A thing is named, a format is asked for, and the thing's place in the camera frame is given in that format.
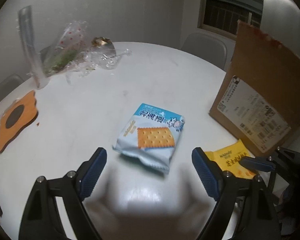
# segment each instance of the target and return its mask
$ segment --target cardboard box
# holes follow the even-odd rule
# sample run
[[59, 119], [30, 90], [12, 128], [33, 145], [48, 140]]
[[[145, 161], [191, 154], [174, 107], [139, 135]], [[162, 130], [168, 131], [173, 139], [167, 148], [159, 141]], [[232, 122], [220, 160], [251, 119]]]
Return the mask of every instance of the cardboard box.
[[244, 22], [210, 116], [256, 156], [269, 156], [300, 126], [300, 58]]

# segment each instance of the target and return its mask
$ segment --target blue gripper pad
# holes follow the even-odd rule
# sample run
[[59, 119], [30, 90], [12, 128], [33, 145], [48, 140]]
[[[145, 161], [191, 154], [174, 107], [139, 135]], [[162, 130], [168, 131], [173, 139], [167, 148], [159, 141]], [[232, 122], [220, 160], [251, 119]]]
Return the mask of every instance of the blue gripper pad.
[[274, 163], [269, 162], [266, 160], [266, 158], [262, 158], [262, 157], [251, 158], [248, 156], [244, 156], [239, 161], [239, 164], [251, 171], [257, 170], [257, 171], [270, 172], [270, 171], [275, 171], [275, 167], [276, 167]]
[[192, 163], [209, 197], [217, 201], [223, 189], [222, 171], [200, 147], [192, 151]]
[[77, 170], [76, 190], [81, 201], [89, 197], [107, 162], [107, 152], [99, 147], [90, 160], [83, 162]]

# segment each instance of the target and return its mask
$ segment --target plastic bag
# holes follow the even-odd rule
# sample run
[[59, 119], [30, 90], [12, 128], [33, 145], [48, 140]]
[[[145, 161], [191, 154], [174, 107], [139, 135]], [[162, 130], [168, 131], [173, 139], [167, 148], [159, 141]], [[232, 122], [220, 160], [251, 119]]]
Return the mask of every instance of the plastic bag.
[[86, 28], [86, 22], [73, 21], [58, 35], [43, 62], [43, 69], [47, 76], [64, 70], [67, 64], [84, 50]]
[[67, 81], [70, 83], [71, 72], [81, 72], [81, 76], [86, 76], [101, 67], [111, 70], [117, 67], [123, 55], [131, 55], [129, 49], [116, 50], [110, 39], [99, 37], [94, 38], [92, 46], [77, 54], [75, 59], [67, 65]]
[[113, 149], [168, 174], [184, 124], [185, 119], [179, 114], [141, 104], [121, 131]]

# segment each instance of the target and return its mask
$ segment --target blue cracker package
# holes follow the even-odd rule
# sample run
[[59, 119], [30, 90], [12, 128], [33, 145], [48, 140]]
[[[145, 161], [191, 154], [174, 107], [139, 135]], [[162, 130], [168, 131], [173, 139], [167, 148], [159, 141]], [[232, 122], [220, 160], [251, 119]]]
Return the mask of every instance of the blue cracker package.
[[184, 124], [185, 119], [179, 114], [141, 104], [121, 131], [113, 149], [168, 174]]

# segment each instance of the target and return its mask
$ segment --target black circle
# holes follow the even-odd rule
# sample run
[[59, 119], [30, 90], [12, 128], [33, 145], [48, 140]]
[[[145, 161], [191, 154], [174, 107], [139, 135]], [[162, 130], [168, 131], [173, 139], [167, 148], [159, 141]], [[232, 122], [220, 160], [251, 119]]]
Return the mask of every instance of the black circle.
[[25, 109], [24, 105], [17, 106], [9, 115], [6, 121], [6, 129], [11, 128], [16, 124], [16, 122], [19, 120], [20, 116], [23, 113], [23, 110]]

